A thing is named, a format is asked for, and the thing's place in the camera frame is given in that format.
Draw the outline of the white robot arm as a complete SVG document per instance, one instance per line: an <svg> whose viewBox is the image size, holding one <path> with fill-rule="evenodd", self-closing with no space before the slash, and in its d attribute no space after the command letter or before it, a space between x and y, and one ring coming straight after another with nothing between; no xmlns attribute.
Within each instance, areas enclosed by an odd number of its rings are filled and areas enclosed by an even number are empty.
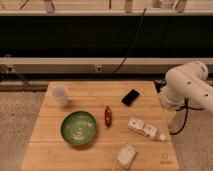
<svg viewBox="0 0 213 171"><path fill-rule="evenodd" d="M213 113L213 87L206 83L208 68L201 61L192 61L170 69L166 75L166 86L159 93L164 110L163 120L170 125L175 109L192 99L202 108Z"/></svg>

